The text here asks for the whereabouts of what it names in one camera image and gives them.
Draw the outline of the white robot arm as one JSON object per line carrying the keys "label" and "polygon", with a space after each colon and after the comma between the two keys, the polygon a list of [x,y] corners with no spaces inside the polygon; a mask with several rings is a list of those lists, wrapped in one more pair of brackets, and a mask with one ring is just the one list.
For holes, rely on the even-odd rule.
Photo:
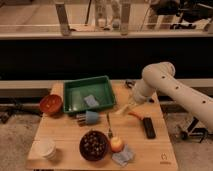
{"label": "white robot arm", "polygon": [[147,65],[142,70],[142,79],[132,88],[132,98],[143,104],[154,92],[160,91],[213,131],[213,98],[184,85],[174,75],[175,67],[170,62]]}

